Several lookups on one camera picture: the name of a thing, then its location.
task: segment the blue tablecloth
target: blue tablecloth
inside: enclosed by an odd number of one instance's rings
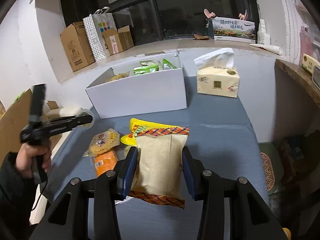
[[[206,169],[214,171],[221,177],[248,178],[268,203],[260,150],[240,99],[197,94],[196,78],[186,77],[185,80],[188,109],[110,119],[100,119],[93,110],[97,116],[94,126],[88,130],[80,127],[73,130],[53,158],[48,186],[44,193],[49,201],[53,201],[72,178],[88,180],[96,177],[92,160],[89,157],[82,157],[95,134],[109,128],[117,130],[121,135],[127,134],[130,132],[129,120],[135,117],[151,122],[188,126],[190,135],[186,145],[194,158],[201,160]],[[123,157],[121,149],[121,147],[117,148],[120,158]],[[172,206],[153,205],[140,199],[118,204],[116,211],[122,239],[195,240],[200,223],[202,201],[195,202],[188,195],[183,175],[181,176],[181,195],[186,200],[185,210]],[[90,200],[89,237],[94,239],[92,208],[93,201]],[[229,234],[229,227],[229,216],[226,214],[226,236]]]

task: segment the bag handle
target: bag handle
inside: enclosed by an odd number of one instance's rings
[[[94,12],[94,14],[106,13],[108,10],[110,10],[110,7],[105,6],[105,7],[101,8],[101,9],[96,10]]]

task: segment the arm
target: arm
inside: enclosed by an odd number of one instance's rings
[[[51,167],[51,152],[46,147],[23,144],[18,153],[8,153],[0,169],[0,216],[11,233],[21,238],[29,227],[29,217],[36,196],[31,158],[44,155],[42,167]]]

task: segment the white bottle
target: white bottle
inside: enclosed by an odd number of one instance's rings
[[[270,35],[266,32],[266,24],[260,19],[258,30],[258,44],[270,45]]]

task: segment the green snack package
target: green snack package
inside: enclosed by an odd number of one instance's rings
[[[141,66],[136,67],[133,69],[134,75],[140,75],[140,74],[146,74],[146,73],[152,73],[159,70],[159,66],[156,64],[150,65],[150,66]]]
[[[163,67],[162,67],[161,63],[158,60],[143,60],[143,61],[139,61],[139,63],[143,67],[158,65],[159,70],[163,70]]]
[[[163,59],[163,69],[167,70],[167,69],[176,69],[177,67],[175,65],[173,65],[171,62],[169,62],[168,60],[166,60],[165,58]]]

